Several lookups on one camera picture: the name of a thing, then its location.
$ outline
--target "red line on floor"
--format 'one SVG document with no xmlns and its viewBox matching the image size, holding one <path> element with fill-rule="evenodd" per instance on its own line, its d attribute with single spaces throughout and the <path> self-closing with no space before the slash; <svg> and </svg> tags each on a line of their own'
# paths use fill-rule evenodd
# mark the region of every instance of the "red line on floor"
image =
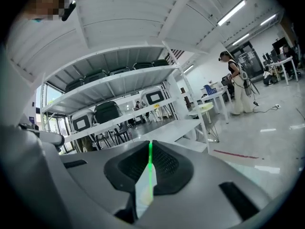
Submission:
<svg viewBox="0 0 305 229">
<path fill-rule="evenodd" d="M 222 153 L 222 154 L 226 154 L 226 155 L 238 156 L 238 157 L 242 157 L 242 158 L 259 158 L 259 157 L 253 157 L 253 156 L 245 156 L 245 155 L 238 155 L 238 154 L 228 153 L 228 152 L 219 151 L 219 150 L 216 150 L 216 149 L 214 149 L 214 151 L 218 152 L 218 153 Z"/>
</svg>

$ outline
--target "white ceiling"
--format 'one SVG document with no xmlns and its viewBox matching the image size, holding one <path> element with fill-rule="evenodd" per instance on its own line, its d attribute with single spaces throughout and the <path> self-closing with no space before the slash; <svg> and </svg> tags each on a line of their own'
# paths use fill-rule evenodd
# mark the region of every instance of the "white ceiling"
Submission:
<svg viewBox="0 0 305 229">
<path fill-rule="evenodd" d="M 195 53 L 209 51 L 218 41 L 228 46 L 282 9 L 275 0 L 245 0 L 230 24 L 219 27 L 217 22 L 241 0 L 76 1 L 66 22 L 19 21 L 11 29 L 8 55 L 28 80 L 40 84 L 44 73 L 48 79 L 70 65 L 100 67 L 102 54 L 110 65 L 127 62 L 139 48 L 147 48 L 139 57 L 152 58 L 162 40 L 172 49 Z"/>
</svg>

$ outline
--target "green laser line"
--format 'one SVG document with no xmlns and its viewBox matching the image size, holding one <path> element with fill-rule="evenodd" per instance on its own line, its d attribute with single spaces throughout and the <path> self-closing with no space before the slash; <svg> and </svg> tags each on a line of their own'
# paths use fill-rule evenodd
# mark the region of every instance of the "green laser line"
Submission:
<svg viewBox="0 0 305 229">
<path fill-rule="evenodd" d="M 148 145 L 148 172 L 149 172 L 149 191 L 151 197 L 153 198 L 153 182 L 152 182 L 152 172 L 153 172 L 153 144 L 152 142 Z"/>
</svg>

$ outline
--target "black bag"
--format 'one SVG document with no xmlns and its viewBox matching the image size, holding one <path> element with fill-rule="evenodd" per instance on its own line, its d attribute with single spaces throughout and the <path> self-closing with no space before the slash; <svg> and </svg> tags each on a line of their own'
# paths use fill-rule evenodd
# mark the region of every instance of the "black bag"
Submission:
<svg viewBox="0 0 305 229">
<path fill-rule="evenodd" d="M 145 68 L 150 68 L 150 67 L 153 67 L 153 64 L 150 62 L 135 63 L 133 65 L 134 70 L 145 69 Z"/>
<path fill-rule="evenodd" d="M 90 82 L 94 82 L 96 80 L 102 79 L 104 77 L 107 77 L 108 74 L 105 70 L 97 70 L 93 71 L 86 75 L 85 77 L 85 84 L 88 84 Z"/>
<path fill-rule="evenodd" d="M 80 79 L 77 79 L 73 82 L 70 82 L 67 86 L 66 86 L 66 93 L 69 92 L 69 91 L 72 91 L 74 90 L 75 88 L 78 88 L 82 85 L 85 85 L 84 83 L 84 79 L 80 78 Z"/>
<path fill-rule="evenodd" d="M 168 65 L 168 62 L 165 59 L 159 59 L 159 60 L 152 61 L 152 65 L 154 67 L 166 66 L 166 65 Z"/>
<path fill-rule="evenodd" d="M 112 119 L 122 116 L 122 112 L 116 102 L 110 101 L 99 106 L 96 106 L 94 109 L 94 117 L 97 123 L 105 123 Z"/>
<path fill-rule="evenodd" d="M 127 72 L 127 71 L 130 71 L 128 66 L 118 69 L 116 71 L 111 71 L 109 75 L 120 74 L 120 73 Z"/>
</svg>

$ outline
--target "person's arm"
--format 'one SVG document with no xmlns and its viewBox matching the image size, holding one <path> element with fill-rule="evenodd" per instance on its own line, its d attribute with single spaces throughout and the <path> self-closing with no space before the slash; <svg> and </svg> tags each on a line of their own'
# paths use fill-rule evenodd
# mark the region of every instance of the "person's arm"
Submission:
<svg viewBox="0 0 305 229">
<path fill-rule="evenodd" d="M 237 66 L 234 63 L 231 63 L 230 67 L 232 70 L 234 70 L 233 74 L 231 74 L 231 78 L 234 78 L 239 74 L 239 69 L 237 68 Z"/>
</svg>

